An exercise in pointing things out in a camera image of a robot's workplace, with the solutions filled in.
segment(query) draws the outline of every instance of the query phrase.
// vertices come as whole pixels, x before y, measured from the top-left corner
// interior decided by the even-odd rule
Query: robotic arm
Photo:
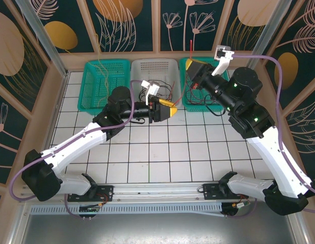
[[[157,93],[157,90],[155,84],[152,86],[155,89],[151,92],[153,95]],[[147,105],[146,102],[134,103],[133,119],[148,118],[149,123],[166,120],[177,111],[176,107],[171,105],[173,104],[166,100],[147,96]],[[90,134],[87,133],[88,131],[101,127],[121,125],[123,123],[122,119],[129,118],[130,110],[131,97],[129,89],[124,86],[115,88],[108,97],[108,104],[103,108],[102,112],[78,134],[41,153],[37,153],[35,150],[28,152],[24,165],[47,155],[53,154],[53,156],[23,171],[22,179],[40,201],[46,201],[56,194],[87,195],[90,199],[93,199],[97,194],[97,184],[89,175],[68,175],[61,174],[61,171],[84,152],[111,139],[124,126],[116,129],[97,130]],[[80,135],[83,135],[83,137],[74,141]],[[62,149],[55,154],[54,151],[59,148]]]
[[[230,81],[220,76],[228,67],[232,54],[228,47],[218,47],[215,59],[220,60],[220,65],[217,67],[188,59],[186,71],[192,81],[191,88],[205,89],[213,100],[228,111],[232,127],[259,152],[275,179],[260,180],[229,172],[219,181],[219,190],[228,198],[233,194],[243,194],[265,201],[279,215],[299,212],[308,204],[307,198],[314,196],[314,193],[300,182],[287,165],[278,145],[278,130],[274,120],[255,100],[262,88],[256,72],[241,67],[235,70]],[[158,89],[155,84],[143,82],[142,86],[147,88],[146,102],[134,104],[134,119],[148,118],[151,123],[163,121],[176,113],[173,104],[154,96]],[[24,170],[22,179],[40,201],[46,201],[55,194],[86,195],[93,199],[97,194],[97,184],[90,176],[61,174],[61,171],[79,155],[109,140],[124,127],[97,130],[90,134],[88,131],[121,125],[122,119],[129,118],[130,110],[129,89],[123,86],[115,88],[102,112],[77,135],[41,153],[30,151],[24,165],[60,149],[53,156]],[[83,137],[73,142],[79,135]],[[302,179],[315,188],[315,181],[303,173],[285,146],[284,150]]]
[[[215,58],[223,64],[225,60],[231,60],[231,53],[226,48],[218,47]],[[308,204],[307,198],[314,196],[314,193],[300,182],[288,166],[279,149],[274,120],[255,100],[262,88],[256,72],[246,67],[237,68],[230,81],[226,81],[220,76],[223,70],[219,71],[218,68],[188,59],[186,71],[192,81],[191,88],[205,89],[213,100],[228,111],[232,127],[259,152],[275,178],[260,180],[230,172],[219,181],[219,188],[224,194],[244,194],[263,200],[279,215],[301,211]],[[312,182],[303,173],[285,146],[284,150],[299,175],[315,188],[315,181]]]

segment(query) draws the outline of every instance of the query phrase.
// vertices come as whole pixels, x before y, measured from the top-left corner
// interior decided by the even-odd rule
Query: green basket
[[[106,70],[108,71],[108,93],[105,87]],[[107,103],[107,95],[110,95],[117,86],[130,86],[130,61],[101,59],[86,63],[81,81],[78,110],[91,115],[100,113]]]
[[[185,84],[185,78],[186,78],[186,61],[187,61],[187,57],[180,59],[180,83],[181,83],[181,90],[183,90],[184,84]],[[211,64],[212,66],[217,66],[218,65],[218,61],[214,60],[212,57],[193,57],[192,59],[196,59],[196,60],[200,60],[206,63]],[[227,71],[225,71],[222,74],[222,77],[225,80],[228,80],[228,74]],[[186,108],[186,110],[188,112],[208,112],[208,109],[206,108],[205,105],[194,105],[191,104],[186,96],[187,91],[190,89],[190,84],[191,84],[191,80],[187,77],[187,82],[189,84],[189,86],[186,86],[186,90],[185,93],[182,97],[182,104],[183,106]],[[195,96],[191,96],[190,100],[192,102],[196,102],[196,103],[201,103],[202,100],[204,100],[204,97],[206,95],[208,95],[209,93],[207,91],[205,91],[204,89],[202,90],[192,90],[192,94]],[[208,106],[212,111],[214,112],[220,112],[223,110],[223,107],[221,105],[219,105],[218,103],[215,104],[211,104]]]

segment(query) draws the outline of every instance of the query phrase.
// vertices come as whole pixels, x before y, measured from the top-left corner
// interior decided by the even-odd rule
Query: red object
[[[184,91],[186,90],[186,86],[187,86],[187,83],[184,83],[184,87],[183,87],[182,94],[181,94],[181,96],[179,97],[179,99],[177,99],[177,101],[174,103],[174,106],[182,99],[183,94],[184,94]]]
[[[192,57],[192,40],[190,40],[190,59]]]
[[[168,98],[167,98],[168,100],[169,100],[169,98],[170,98],[171,95],[172,95],[172,91],[173,91],[175,82],[176,82],[176,81],[173,81],[173,85],[172,85],[172,88],[171,88],[171,92],[169,93]]]

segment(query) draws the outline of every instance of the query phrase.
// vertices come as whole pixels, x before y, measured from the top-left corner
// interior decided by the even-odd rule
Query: black robotic arm joint
[[[268,111],[255,100],[263,86],[256,72],[240,67],[226,81],[220,75],[213,76],[213,70],[210,64],[192,61],[187,67],[187,74],[196,89],[208,91],[228,111],[232,127],[244,139],[262,138],[263,133],[275,123]]]
[[[34,149],[29,151],[25,156],[24,166],[40,157],[41,154]],[[23,171],[21,178],[41,202],[58,193],[62,184],[62,180],[52,170],[52,164],[47,164],[44,160]]]

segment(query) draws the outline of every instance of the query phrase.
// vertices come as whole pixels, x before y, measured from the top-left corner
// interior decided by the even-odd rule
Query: white plastic housing
[[[227,185],[235,194],[243,194],[259,200],[265,200],[264,189],[269,188],[273,180],[254,179],[236,174],[231,177]]]
[[[72,139],[74,139],[78,135],[84,134],[86,131],[99,128],[99,127],[100,126],[97,123],[89,123],[88,126],[86,126],[83,130],[81,130],[76,135],[70,137],[68,140],[62,142],[61,144],[53,148],[42,151],[42,154],[43,156],[51,154],[53,153],[54,150],[62,147],[63,145],[66,145],[68,142],[70,142]],[[71,163],[73,160],[78,158],[84,152],[88,151],[92,147],[98,144],[101,144],[105,141],[106,141],[106,133],[103,133],[100,130],[89,133],[85,137],[78,139],[71,145],[61,150],[59,153],[55,154],[54,157],[49,157],[48,159],[45,160],[45,162],[47,164],[52,164],[53,165],[52,170],[54,171],[56,175],[58,175],[60,174],[62,170],[66,168],[66,166],[69,163]]]
[[[295,176],[293,171],[289,168],[278,146],[278,130],[276,127],[271,127],[264,132],[264,137],[249,138],[247,141],[259,152],[268,168],[272,172],[280,192],[287,197],[297,198],[302,193],[305,194],[308,189]],[[303,178],[303,180],[310,185],[311,179],[304,174],[295,160],[283,145],[286,155],[290,162]]]

